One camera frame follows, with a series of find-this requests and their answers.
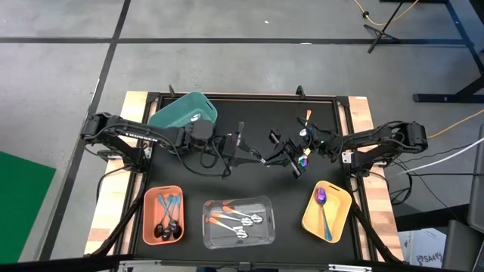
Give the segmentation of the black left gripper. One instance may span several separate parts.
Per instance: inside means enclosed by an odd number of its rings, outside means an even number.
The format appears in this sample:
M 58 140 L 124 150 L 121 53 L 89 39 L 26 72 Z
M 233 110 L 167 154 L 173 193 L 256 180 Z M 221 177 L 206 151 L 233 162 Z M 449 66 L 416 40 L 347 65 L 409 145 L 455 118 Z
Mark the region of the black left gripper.
M 235 130 L 235 132 L 226 134 L 220 142 L 219 152 L 224 159 L 227 159 L 227 164 L 229 167 L 237 167 L 239 165 L 237 150 L 239 148 L 239 145 L 242 139 L 243 130 L 244 130 L 244 123 L 239 122 L 237 124 L 237 129 Z M 241 165 L 243 164 L 261 165 L 262 164 L 259 161 L 259 159 L 263 158 L 263 156 L 260 154 L 258 150 L 253 148 L 248 148 L 246 149 L 246 152 L 248 152 L 251 156 L 256 158 L 258 161 L 256 160 L 243 161 Z

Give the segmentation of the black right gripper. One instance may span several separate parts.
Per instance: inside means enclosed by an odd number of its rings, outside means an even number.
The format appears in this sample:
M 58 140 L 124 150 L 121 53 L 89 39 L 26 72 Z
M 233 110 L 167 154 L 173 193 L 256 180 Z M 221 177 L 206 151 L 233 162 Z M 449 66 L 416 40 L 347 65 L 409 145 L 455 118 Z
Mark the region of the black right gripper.
M 284 140 L 278 131 L 270 131 L 270 141 L 275 144 L 273 154 L 266 158 L 266 166 L 290 166 L 295 178 L 299 178 L 307 169 L 298 164 L 298 158 L 306 154 L 309 157 L 311 152 L 318 152 L 323 141 L 317 139 L 313 134 L 302 137 L 302 143 L 296 144 L 291 138 Z

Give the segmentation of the clear plastic bin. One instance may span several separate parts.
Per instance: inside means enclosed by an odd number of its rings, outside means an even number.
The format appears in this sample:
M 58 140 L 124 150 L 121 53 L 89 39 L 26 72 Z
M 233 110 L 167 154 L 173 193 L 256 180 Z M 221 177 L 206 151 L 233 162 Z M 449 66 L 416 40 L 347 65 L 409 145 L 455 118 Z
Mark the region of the clear plastic bin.
M 213 212 L 233 216 L 235 218 L 246 218 L 222 210 L 223 206 L 229 206 L 239 212 L 248 215 L 260 215 L 263 218 L 261 224 L 253 224 L 251 227 L 244 227 L 238 221 L 215 218 L 230 227 L 242 227 L 248 234 L 246 239 L 239 239 L 235 232 L 207 222 L 207 218 Z M 261 246 L 272 243 L 275 240 L 275 217 L 271 200 L 266 196 L 258 196 L 243 199 L 208 200 L 203 204 L 202 214 L 203 243 L 208 249 L 230 249 L 247 246 Z

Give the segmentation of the yellow plastic bin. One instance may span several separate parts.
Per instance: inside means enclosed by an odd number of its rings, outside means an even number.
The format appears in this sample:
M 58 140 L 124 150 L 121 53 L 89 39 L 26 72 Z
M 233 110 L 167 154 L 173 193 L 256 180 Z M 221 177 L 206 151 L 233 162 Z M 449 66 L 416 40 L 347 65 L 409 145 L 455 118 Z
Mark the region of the yellow plastic bin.
M 321 206 L 316 201 L 316 191 L 319 187 L 323 187 L 327 194 L 327 202 L 324 205 L 324 210 L 333 238 L 331 241 L 324 238 Z M 302 227 L 325 242 L 338 243 L 343 234 L 351 205 L 352 197 L 346 190 L 329 181 L 319 181 L 310 194 L 306 210 L 301 220 Z

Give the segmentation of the teal plastic bin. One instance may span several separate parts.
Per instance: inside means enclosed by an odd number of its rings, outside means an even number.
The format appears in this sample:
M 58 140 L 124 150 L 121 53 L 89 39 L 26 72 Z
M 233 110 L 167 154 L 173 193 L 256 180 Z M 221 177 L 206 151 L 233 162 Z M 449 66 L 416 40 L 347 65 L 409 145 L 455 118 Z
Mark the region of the teal plastic bin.
M 158 128 L 184 127 L 197 113 L 200 114 L 199 119 L 212 123 L 215 123 L 218 117 L 217 109 L 203 93 L 191 92 L 155 112 L 149 118 L 148 124 Z

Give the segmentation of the orange plastic bin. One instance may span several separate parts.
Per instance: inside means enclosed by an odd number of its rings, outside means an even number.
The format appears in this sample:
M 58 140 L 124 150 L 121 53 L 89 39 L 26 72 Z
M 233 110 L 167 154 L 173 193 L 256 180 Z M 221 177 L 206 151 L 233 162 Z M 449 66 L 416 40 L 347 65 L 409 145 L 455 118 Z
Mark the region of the orange plastic bin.
M 163 216 L 163 207 L 158 201 L 157 196 L 161 194 L 167 199 L 172 194 L 173 196 L 181 195 L 179 215 L 174 213 L 174 219 L 178 220 L 181 227 L 181 236 L 178 239 L 174 239 L 172 234 L 167 241 L 163 241 L 162 238 L 156 238 L 154 236 L 154 228 L 160 222 Z M 143 211 L 143 224 L 142 224 L 142 237 L 145 243 L 150 246 L 160 246 L 170 243 L 177 243 L 185 234 L 185 219 L 184 219 L 184 197 L 182 189 L 175 185 L 154 187 L 149 189 L 144 195 L 144 211 Z M 163 227 L 166 227 L 168 223 L 168 217 L 165 217 Z

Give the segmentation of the black diagonal strut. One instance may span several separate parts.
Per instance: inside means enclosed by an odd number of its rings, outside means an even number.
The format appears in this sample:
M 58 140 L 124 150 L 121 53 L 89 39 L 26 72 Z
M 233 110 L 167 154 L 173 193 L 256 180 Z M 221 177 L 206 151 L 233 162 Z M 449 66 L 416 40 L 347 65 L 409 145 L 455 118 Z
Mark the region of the black diagonal strut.
M 401 264 L 402 261 L 394 256 L 389 248 L 383 243 L 382 239 L 377 235 L 377 232 L 371 226 L 370 221 L 364 216 L 361 209 L 356 204 L 352 204 L 350 211 L 359 220 L 360 224 L 365 230 L 365 233 L 370 238 L 370 241 L 374 244 L 374 247 L 383 257 L 383 260 L 386 262 Z
M 140 214 L 145 174 L 121 171 L 107 176 L 95 208 L 86 256 L 111 256 L 129 253 L 132 229 Z

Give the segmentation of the black tripod stand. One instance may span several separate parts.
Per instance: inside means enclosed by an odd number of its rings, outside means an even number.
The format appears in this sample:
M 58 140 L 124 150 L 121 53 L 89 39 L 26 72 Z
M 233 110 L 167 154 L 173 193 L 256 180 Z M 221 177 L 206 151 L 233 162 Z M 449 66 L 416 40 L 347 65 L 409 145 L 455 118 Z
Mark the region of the black tripod stand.
M 399 10 L 403 6 L 403 4 L 404 4 L 404 0 L 401 0 L 399 2 L 399 5 L 396 7 L 396 9 L 393 11 L 392 15 L 388 19 L 388 21 L 386 21 L 384 24 L 380 24 L 380 25 L 378 25 L 376 22 L 374 22 L 369 17 L 368 11 L 366 11 L 366 10 L 362 11 L 362 17 L 364 19 L 367 19 L 372 24 L 372 26 L 365 24 L 364 28 L 367 29 L 367 30 L 372 30 L 375 34 L 375 38 L 372 41 L 370 47 L 368 48 L 369 54 L 371 54 L 373 52 L 373 50 L 376 48 L 377 44 L 382 40 L 387 40 L 387 41 L 390 41 L 391 43 L 398 43 L 399 42 L 399 39 L 397 39 L 394 36 L 391 36 L 390 34 L 387 34 L 386 30 L 389 27 L 389 25 L 397 18 L 397 13 L 399 12 Z

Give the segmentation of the white cardboard box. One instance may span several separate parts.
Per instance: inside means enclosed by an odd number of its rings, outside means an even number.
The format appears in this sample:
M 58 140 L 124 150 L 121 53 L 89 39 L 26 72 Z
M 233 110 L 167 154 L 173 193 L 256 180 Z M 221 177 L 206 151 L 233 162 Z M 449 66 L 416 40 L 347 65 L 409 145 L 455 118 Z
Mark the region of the white cardboard box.
M 434 228 L 399 232 L 403 257 L 410 265 L 441 268 L 446 235 Z

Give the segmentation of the black chair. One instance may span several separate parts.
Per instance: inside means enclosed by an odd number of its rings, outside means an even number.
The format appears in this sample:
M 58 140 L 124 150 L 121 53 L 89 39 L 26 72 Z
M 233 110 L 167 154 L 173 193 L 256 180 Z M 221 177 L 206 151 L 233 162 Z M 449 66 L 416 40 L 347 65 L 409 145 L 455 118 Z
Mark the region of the black chair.
M 484 141 L 477 145 L 468 204 L 452 206 L 442 267 L 484 272 Z

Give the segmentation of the long black crossbar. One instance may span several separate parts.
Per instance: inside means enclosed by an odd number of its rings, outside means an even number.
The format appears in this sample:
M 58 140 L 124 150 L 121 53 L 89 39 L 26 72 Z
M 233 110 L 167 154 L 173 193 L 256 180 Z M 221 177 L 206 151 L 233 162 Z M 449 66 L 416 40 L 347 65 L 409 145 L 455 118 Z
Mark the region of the long black crossbar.
M 88 256 L 81 258 L 53 259 L 0 264 L 0 272 L 98 272 L 118 268 L 141 266 L 180 266 L 234 268 L 236 270 L 295 269 L 334 270 L 340 272 L 484 272 L 483 266 L 471 270 L 421 267 L 404 263 L 379 261 L 350 261 L 322 264 L 264 263 L 249 261 L 170 261 L 134 259 L 132 255 Z

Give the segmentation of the green floor mat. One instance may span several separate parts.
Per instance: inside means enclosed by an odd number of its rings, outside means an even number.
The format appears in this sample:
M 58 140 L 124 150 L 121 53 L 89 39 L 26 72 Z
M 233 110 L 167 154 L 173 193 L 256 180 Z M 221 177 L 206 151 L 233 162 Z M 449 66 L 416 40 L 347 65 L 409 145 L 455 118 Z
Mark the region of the green floor mat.
M 0 264 L 20 258 L 55 172 L 0 151 Z

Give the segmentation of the black desk frame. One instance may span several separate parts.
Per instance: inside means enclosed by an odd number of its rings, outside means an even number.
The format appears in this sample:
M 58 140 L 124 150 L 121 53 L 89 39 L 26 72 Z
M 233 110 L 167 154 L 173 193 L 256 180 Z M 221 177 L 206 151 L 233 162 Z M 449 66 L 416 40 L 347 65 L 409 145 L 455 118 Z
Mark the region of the black desk frame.
M 484 94 L 477 94 L 484 89 L 484 64 L 474 48 L 460 18 L 451 3 L 445 4 L 455 27 L 457 28 L 464 45 L 472 55 L 472 58 L 479 70 L 479 78 L 472 81 L 469 85 L 462 88 L 455 94 L 413 94 L 412 99 L 415 103 L 446 103 L 446 104 L 484 104 Z

